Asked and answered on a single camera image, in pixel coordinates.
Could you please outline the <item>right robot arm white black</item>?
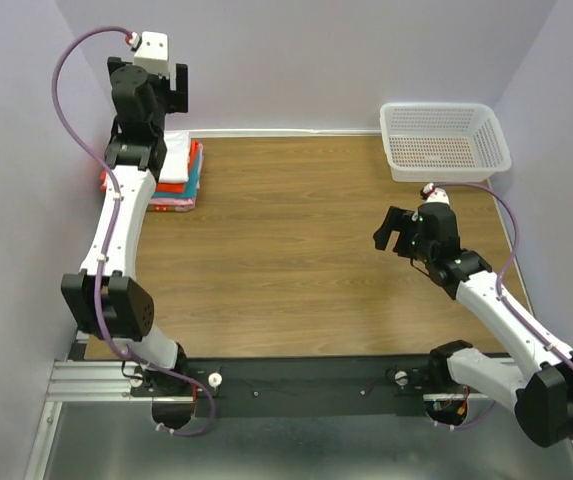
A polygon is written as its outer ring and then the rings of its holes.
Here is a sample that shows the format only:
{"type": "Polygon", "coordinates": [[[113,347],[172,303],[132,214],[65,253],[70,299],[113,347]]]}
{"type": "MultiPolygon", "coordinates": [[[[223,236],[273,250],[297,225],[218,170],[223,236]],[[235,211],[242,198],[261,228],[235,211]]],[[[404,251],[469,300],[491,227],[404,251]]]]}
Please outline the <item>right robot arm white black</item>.
{"type": "Polygon", "coordinates": [[[378,250],[423,264],[426,276],[473,313],[512,359],[502,364],[463,340],[444,344],[430,352],[425,370],[433,389],[465,385],[486,395],[540,447],[573,439],[573,348],[515,300],[480,254],[462,248],[449,204],[390,207],[373,240],[378,250]]]}

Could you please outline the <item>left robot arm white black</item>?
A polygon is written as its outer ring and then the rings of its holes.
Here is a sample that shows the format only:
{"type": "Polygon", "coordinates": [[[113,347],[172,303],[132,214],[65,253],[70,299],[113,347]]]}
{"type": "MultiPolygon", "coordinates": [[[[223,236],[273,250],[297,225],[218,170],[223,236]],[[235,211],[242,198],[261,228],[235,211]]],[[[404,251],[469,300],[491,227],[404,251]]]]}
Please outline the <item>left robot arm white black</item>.
{"type": "Polygon", "coordinates": [[[124,361],[153,370],[167,395],[190,382],[180,344],[155,325],[152,296],[136,280],[136,254],[149,201],[166,157],[168,115],[188,110],[188,67],[153,74],[117,57],[107,61],[115,117],[100,159],[105,196],[89,251],[61,292],[78,328],[124,361]]]}

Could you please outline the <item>white t shirt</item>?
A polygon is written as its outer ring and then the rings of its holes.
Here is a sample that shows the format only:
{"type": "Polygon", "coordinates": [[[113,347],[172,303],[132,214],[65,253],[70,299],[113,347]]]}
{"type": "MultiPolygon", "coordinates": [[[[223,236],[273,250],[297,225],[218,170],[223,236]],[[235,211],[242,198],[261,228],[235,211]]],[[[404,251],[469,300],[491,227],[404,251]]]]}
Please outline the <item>white t shirt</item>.
{"type": "Polygon", "coordinates": [[[159,182],[183,184],[189,179],[191,138],[188,131],[167,131],[164,134],[166,156],[159,182]]]}

